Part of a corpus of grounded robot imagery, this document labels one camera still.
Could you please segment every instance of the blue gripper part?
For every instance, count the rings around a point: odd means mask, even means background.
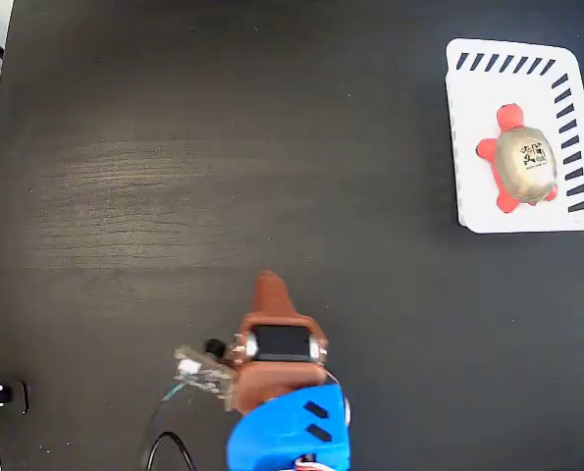
[[[309,453],[337,471],[350,467],[340,385],[305,388],[266,402],[241,419],[227,444],[231,471],[293,469]]]

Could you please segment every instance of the red turtle head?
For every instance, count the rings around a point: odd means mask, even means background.
[[[521,128],[524,126],[523,110],[514,103],[504,105],[497,112],[497,121],[499,121],[501,132]]]

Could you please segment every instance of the white plastic tray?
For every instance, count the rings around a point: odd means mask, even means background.
[[[558,47],[455,39],[447,46],[447,95],[459,222],[475,233],[584,231],[584,86],[575,56]],[[497,138],[497,111],[518,104],[557,161],[558,197],[509,214],[497,206],[491,167],[475,149]]]

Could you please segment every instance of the wooden tabletop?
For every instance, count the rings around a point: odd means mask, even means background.
[[[354,469],[584,470],[584,233],[458,225],[455,37],[584,79],[584,2],[17,1],[0,380],[31,398],[3,471],[132,470],[173,349],[229,339],[262,268],[330,338]],[[237,419],[188,393],[168,427],[222,470]]]

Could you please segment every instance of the black cable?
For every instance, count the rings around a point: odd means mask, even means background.
[[[191,455],[186,449],[185,443],[174,432],[163,432],[161,435],[158,436],[158,438],[154,442],[154,445],[152,445],[152,450],[150,450],[150,454],[147,459],[147,465],[145,468],[146,471],[152,471],[152,464],[154,463],[154,456],[156,456],[156,450],[158,449],[161,442],[163,442],[163,439],[165,438],[171,439],[172,442],[174,442],[178,449],[181,451],[183,459],[185,460],[186,469],[188,469],[188,471],[197,471],[195,465],[193,464],[193,460],[191,459]]]
[[[152,416],[147,423],[147,427],[145,427],[143,440],[141,441],[141,450],[139,454],[140,460],[138,462],[138,466],[136,467],[137,471],[152,470],[152,464],[154,462],[156,451],[165,438],[172,440],[172,442],[174,442],[174,444],[179,448],[181,454],[183,455],[183,459],[185,460],[187,471],[197,471],[195,464],[193,464],[193,459],[191,458],[188,450],[186,449],[185,443],[181,440],[181,438],[174,432],[164,431],[159,433],[161,418],[164,415],[167,405],[182,389],[186,389],[185,384],[177,384],[171,388],[170,391],[163,396],[161,401],[156,406],[156,409],[152,413]]]

